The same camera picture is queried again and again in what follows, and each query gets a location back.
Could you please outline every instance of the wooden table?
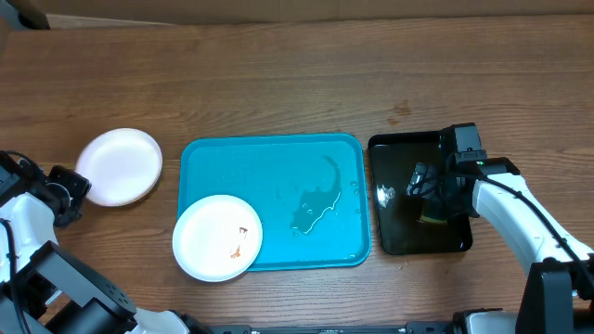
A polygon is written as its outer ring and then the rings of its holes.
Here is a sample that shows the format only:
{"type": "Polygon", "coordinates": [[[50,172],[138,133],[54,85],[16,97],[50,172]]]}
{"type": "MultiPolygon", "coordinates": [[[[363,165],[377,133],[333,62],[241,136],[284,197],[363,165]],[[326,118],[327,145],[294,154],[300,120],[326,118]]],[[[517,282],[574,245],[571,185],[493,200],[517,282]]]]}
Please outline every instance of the wooden table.
{"type": "Polygon", "coordinates": [[[483,219],[463,254],[384,254],[356,268],[185,275],[172,254],[179,158],[194,139],[477,122],[575,236],[594,245],[594,17],[410,19],[13,32],[0,69],[0,143],[72,167],[92,138],[135,127],[164,155],[162,181],[120,209],[86,205],[60,244],[140,307],[207,324],[398,324],[517,311],[524,273],[483,219]]]}

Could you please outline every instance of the brown food stain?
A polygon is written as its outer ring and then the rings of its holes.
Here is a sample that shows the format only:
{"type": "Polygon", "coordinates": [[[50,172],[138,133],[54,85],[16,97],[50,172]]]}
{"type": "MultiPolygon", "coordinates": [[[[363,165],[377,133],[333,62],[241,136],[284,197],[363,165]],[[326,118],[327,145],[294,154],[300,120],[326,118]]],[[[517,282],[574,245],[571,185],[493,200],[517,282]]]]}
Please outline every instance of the brown food stain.
{"type": "Polygon", "coordinates": [[[396,125],[398,125],[398,123],[400,123],[400,121],[397,121],[395,119],[388,119],[387,121],[392,126],[396,126],[396,125]]]}
{"type": "Polygon", "coordinates": [[[239,248],[241,248],[241,246],[238,246],[238,249],[235,250],[235,252],[233,254],[231,254],[231,259],[235,259],[235,258],[238,258],[239,256],[241,256],[241,254],[239,254],[239,248]]]}
{"type": "Polygon", "coordinates": [[[402,100],[400,104],[394,106],[394,110],[400,116],[410,116],[412,114],[412,110],[408,106],[408,100],[402,100]]]}

